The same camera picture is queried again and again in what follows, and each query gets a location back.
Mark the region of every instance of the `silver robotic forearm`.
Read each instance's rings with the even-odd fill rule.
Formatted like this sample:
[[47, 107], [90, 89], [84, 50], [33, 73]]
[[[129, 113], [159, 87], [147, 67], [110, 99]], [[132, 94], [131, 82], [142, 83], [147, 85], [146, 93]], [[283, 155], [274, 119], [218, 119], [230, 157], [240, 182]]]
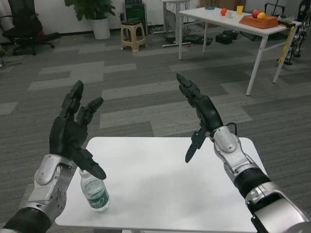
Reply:
[[304, 222], [308, 222], [308, 227], [311, 227], [310, 217], [279, 186], [268, 177], [265, 178], [258, 165], [242, 150], [240, 140], [230, 133], [227, 126], [218, 128], [212, 141], [226, 173], [245, 198], [258, 232], [284, 233]]
[[73, 166], [73, 161], [60, 155], [45, 155], [35, 173], [34, 190], [25, 207], [44, 212], [51, 224], [54, 223], [65, 208], [66, 191], [73, 177]]
[[65, 208], [73, 166], [73, 161], [62, 156], [45, 155], [35, 173], [34, 190], [28, 202], [0, 233], [46, 232]]

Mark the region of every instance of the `green leaves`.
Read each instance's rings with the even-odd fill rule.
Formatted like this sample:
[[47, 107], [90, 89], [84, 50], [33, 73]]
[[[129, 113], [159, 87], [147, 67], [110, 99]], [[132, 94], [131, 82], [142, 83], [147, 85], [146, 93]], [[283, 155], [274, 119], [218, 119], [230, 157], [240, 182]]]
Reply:
[[115, 16], [112, 11], [116, 9], [111, 5], [111, 0], [64, 0], [66, 6], [74, 5], [77, 19], [82, 20], [83, 16], [86, 19], [104, 19], [107, 18], [105, 13], [110, 13]]

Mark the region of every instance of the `white table top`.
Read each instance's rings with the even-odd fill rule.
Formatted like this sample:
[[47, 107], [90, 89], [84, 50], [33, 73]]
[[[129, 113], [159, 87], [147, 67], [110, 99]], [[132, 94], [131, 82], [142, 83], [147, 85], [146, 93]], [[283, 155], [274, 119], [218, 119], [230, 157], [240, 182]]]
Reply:
[[197, 8], [197, 9], [180, 11], [179, 13], [180, 15], [183, 15], [183, 16], [196, 18], [202, 21], [207, 21], [207, 22], [214, 23], [220, 26], [229, 27], [229, 28], [241, 30], [243, 32], [252, 33], [252, 34], [260, 35], [260, 36], [271, 35], [271, 34], [286, 30], [286, 27], [283, 27], [283, 26], [277, 26], [277, 27], [268, 28], [268, 29], [260, 29], [260, 28], [251, 27], [251, 26], [239, 23], [239, 21], [243, 18], [243, 16], [247, 16], [250, 14], [243, 13], [242, 15], [238, 15], [236, 11], [231, 11], [233, 15], [232, 18], [227, 18], [225, 16], [222, 16], [220, 14], [220, 11], [221, 11], [220, 8], [215, 8], [215, 10], [206, 10], [204, 7], [202, 7], [202, 8]]
[[[243, 150], [265, 172], [252, 141]], [[111, 205], [95, 212], [75, 172], [58, 225], [189, 232], [256, 232], [243, 197], [206, 139], [186, 164], [190, 138], [96, 137], [87, 149], [107, 173]]]

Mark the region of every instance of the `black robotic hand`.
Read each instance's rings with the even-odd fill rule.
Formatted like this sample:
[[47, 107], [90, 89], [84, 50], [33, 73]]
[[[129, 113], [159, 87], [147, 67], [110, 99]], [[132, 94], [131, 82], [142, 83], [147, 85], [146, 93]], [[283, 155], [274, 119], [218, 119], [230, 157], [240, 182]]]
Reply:
[[177, 73], [177, 80], [180, 83], [180, 91], [188, 99], [191, 107], [196, 109], [201, 126], [200, 130], [195, 131], [191, 137], [192, 144], [186, 154], [186, 163], [188, 163], [196, 150], [200, 149], [203, 145], [206, 138], [205, 134], [208, 133], [213, 137], [214, 130], [224, 124], [210, 98], [202, 95], [199, 87], [192, 80], [186, 79], [180, 73]]
[[93, 156], [88, 150], [81, 148], [87, 137], [87, 125], [104, 100], [98, 97], [87, 106], [81, 107], [75, 121], [74, 114], [79, 110], [83, 88], [83, 82], [77, 81], [66, 95], [62, 111], [55, 119], [50, 132], [50, 153], [70, 159], [80, 169], [104, 180], [106, 174], [103, 169], [93, 161]]

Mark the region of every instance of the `white flower pot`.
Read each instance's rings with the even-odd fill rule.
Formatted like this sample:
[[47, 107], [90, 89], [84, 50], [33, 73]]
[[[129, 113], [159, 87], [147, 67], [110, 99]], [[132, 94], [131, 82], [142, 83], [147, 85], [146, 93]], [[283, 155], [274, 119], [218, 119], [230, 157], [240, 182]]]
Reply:
[[108, 18], [91, 20], [95, 39], [103, 40], [110, 37]]

